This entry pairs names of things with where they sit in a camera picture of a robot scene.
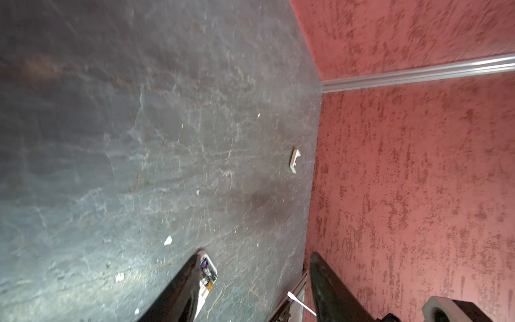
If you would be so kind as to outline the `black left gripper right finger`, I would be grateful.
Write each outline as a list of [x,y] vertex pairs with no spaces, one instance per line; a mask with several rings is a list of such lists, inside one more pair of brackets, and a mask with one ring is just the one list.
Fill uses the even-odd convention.
[[317,252],[310,256],[309,275],[317,321],[374,321]]

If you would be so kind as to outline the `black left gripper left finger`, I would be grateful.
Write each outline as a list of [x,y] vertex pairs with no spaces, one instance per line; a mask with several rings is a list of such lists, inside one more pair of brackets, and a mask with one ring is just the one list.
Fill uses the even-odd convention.
[[193,322],[200,291],[200,261],[200,254],[192,255],[139,321]]

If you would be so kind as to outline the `white remote with batteries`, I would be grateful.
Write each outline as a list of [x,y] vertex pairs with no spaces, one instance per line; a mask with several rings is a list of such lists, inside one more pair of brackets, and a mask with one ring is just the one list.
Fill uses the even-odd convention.
[[197,255],[200,256],[200,277],[199,277],[199,292],[198,292],[198,302],[197,302],[197,310],[194,316],[194,320],[197,319],[200,314],[201,309],[211,291],[213,290],[214,284],[217,281],[218,272],[213,264],[213,261],[210,259],[208,253],[204,249],[200,249],[197,252]]

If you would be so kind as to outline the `orange black screwdriver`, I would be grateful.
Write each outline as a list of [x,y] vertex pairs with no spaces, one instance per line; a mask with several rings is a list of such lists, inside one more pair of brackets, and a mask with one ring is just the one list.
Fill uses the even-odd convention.
[[311,309],[309,308],[306,304],[304,304],[300,299],[298,299],[292,292],[288,291],[287,292],[287,296],[289,299],[291,299],[292,301],[294,301],[295,303],[298,303],[303,309],[307,310],[309,313],[311,313],[312,315],[314,315],[315,317],[317,316],[317,314]]

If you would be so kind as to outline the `white battery cover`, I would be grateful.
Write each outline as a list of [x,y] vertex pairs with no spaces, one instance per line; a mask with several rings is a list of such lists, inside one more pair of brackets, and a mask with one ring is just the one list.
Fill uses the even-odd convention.
[[297,148],[293,148],[292,155],[290,157],[290,162],[289,162],[289,168],[293,174],[297,173],[297,171],[296,171],[297,159],[300,157],[301,157],[300,150]]

